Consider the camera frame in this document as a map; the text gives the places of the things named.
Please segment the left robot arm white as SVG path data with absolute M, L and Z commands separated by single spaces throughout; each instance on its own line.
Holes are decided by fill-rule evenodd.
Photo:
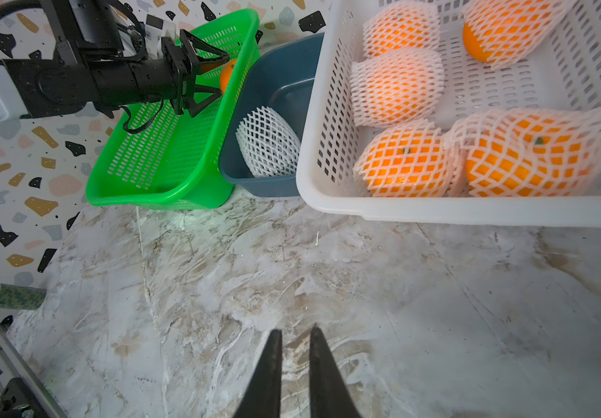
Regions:
M 119 1 L 10 1 L 0 20 L 41 9 L 55 37 L 53 59 L 0 60 L 0 122 L 78 113 L 107 117 L 130 105 L 169 103 L 195 117 L 222 95 L 197 77 L 228 63 L 228 53 L 182 30 L 162 37 L 149 59 L 145 25 Z

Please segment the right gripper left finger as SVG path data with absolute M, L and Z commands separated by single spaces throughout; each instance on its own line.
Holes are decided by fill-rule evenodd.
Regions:
M 254 369 L 234 417 L 280 417 L 282 332 L 274 329 Z

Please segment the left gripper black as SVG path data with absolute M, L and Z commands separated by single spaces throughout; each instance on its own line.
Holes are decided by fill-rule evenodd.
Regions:
M 55 36 L 53 59 L 0 60 L 25 107 L 23 118 L 78 113 L 87 104 L 112 116 L 134 104 L 167 102 L 192 118 L 221 98 L 219 87 L 190 86 L 183 94 L 177 49 L 170 57 L 149 59 L 146 43 L 125 55 L 115 14 L 122 13 L 138 35 L 145 34 L 135 14 L 120 1 L 9 1 L 0 4 L 0 20 L 21 10 L 42 10 Z M 186 30 L 180 50 L 190 73 L 207 73 L 231 59 Z

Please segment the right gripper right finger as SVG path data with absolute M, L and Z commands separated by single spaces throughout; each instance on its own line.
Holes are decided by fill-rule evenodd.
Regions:
M 312 417 L 361 417 L 317 326 L 310 334 L 309 400 Z

